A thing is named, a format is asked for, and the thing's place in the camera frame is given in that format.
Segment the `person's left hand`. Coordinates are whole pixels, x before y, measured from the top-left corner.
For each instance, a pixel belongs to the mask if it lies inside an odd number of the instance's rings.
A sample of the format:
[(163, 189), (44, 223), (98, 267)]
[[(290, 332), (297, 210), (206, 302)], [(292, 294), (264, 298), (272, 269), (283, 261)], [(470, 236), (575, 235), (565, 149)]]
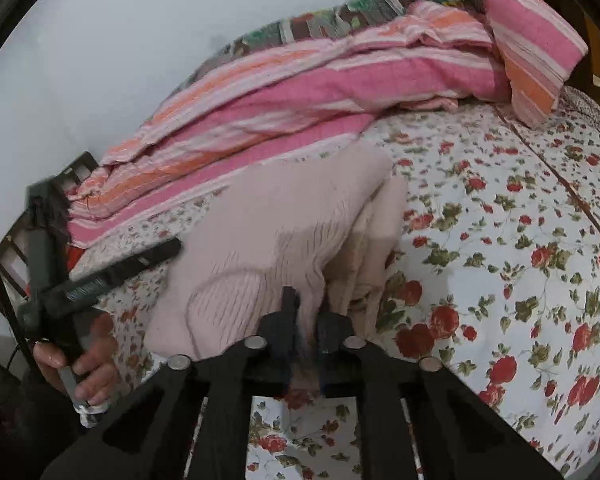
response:
[[(87, 349), (72, 363), (73, 373), (82, 378), (74, 394), (78, 400), (86, 401), (91, 406), (105, 403), (120, 382), (119, 372), (114, 365), (118, 343), (112, 334), (113, 330), (111, 315), (100, 311), (99, 317), (91, 325)], [(46, 382), (65, 393), (58, 374), (58, 370), (67, 365), (62, 351), (49, 342), (39, 341), (33, 346), (33, 356)]]

